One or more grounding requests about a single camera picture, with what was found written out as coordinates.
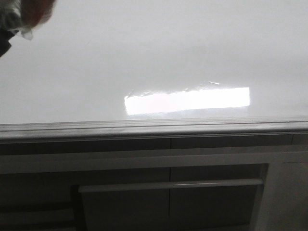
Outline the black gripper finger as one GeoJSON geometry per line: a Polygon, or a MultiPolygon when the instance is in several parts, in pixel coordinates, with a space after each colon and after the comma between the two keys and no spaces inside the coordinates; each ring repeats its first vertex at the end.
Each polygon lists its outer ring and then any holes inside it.
{"type": "Polygon", "coordinates": [[[12,32],[2,28],[0,29],[0,57],[2,57],[11,48],[9,40],[14,36],[15,34],[12,32]]]}

